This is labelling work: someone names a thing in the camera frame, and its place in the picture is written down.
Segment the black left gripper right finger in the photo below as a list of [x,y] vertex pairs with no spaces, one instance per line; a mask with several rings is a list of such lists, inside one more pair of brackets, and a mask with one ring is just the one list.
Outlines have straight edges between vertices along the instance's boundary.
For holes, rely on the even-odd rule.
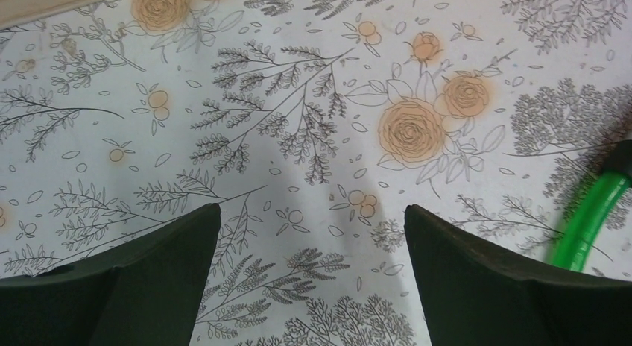
[[433,345],[629,345],[631,283],[567,271],[416,204],[405,239]]

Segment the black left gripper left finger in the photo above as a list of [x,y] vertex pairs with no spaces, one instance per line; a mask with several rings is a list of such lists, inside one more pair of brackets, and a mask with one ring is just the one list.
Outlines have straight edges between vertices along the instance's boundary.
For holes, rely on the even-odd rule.
[[221,229],[205,204],[119,246],[1,280],[3,345],[188,345]]

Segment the green cable lock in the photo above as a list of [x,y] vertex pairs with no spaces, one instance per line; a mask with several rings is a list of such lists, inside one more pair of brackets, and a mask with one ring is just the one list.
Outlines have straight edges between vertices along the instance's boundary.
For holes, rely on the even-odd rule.
[[618,142],[601,165],[600,175],[566,223],[548,264],[582,272],[611,210],[631,188],[631,138]]

